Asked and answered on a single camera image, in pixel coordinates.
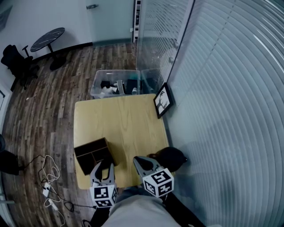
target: table top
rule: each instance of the table top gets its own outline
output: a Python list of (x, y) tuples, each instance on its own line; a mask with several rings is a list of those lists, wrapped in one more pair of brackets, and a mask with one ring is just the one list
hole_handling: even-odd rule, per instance
[[(154, 94), (122, 96), (81, 101), (75, 104), (74, 147), (105, 137), (119, 188), (139, 185), (133, 157), (146, 156), (168, 147), (162, 119), (157, 118)], [(75, 158), (80, 189), (89, 189), (90, 176), (85, 176)]]
[(65, 28), (59, 27), (49, 31), (48, 33), (41, 36), (31, 47), (31, 52), (39, 51), (40, 49), (51, 44), (54, 40), (59, 38), (65, 32)]

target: glass door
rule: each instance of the glass door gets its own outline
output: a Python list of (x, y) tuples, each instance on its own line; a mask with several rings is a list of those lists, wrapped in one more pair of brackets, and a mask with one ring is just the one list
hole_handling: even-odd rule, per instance
[(168, 80), (193, 0), (142, 0), (136, 68), (157, 92)]
[(134, 0), (86, 0), (94, 45), (132, 40)]

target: wooden floor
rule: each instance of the wooden floor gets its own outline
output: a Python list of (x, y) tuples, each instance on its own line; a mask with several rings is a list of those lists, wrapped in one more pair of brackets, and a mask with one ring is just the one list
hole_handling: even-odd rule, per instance
[[(61, 197), (73, 203), (92, 206), (88, 190), (78, 188), (74, 167), (73, 118), (77, 101), (88, 100), (97, 70), (135, 70), (136, 46), (118, 44), (105, 47), (85, 47), (63, 53), (67, 63), (60, 69), (49, 70), (52, 59), (38, 62), (38, 79), (27, 90), (17, 84), (6, 114), (3, 136), (7, 150), (27, 164), (41, 154), (54, 158), (61, 177), (53, 184)], [(8, 199), (15, 200), (10, 211), (18, 226), (56, 227), (62, 220), (57, 211), (45, 208), (45, 197), (37, 172), (43, 158), (38, 158), (19, 176), (3, 174)], [(75, 207), (69, 212), (57, 203), (66, 220), (65, 226), (80, 227), (83, 219), (90, 220), (93, 208)]]

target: round table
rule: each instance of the round table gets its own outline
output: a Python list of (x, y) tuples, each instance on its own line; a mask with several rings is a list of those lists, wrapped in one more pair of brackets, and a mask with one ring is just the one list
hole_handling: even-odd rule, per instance
[(51, 55), (53, 57), (53, 62), (51, 63), (49, 67), (50, 70), (59, 69), (66, 62), (65, 57), (60, 57), (60, 58), (56, 57), (56, 54), (54, 54), (52, 47), (50, 45), (54, 40), (58, 39), (64, 32), (65, 32), (65, 28), (63, 27), (59, 27), (52, 31), (49, 31), (48, 33), (41, 36), (31, 47), (31, 52), (36, 52), (48, 46), (48, 48), (50, 49)]

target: framed picture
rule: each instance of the framed picture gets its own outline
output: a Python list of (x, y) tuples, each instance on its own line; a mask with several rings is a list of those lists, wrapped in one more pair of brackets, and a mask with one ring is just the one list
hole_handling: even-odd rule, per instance
[(170, 96), (170, 90), (167, 83), (164, 83), (156, 97), (154, 98), (154, 104), (158, 118), (161, 118), (167, 110), (173, 105), (173, 100)]

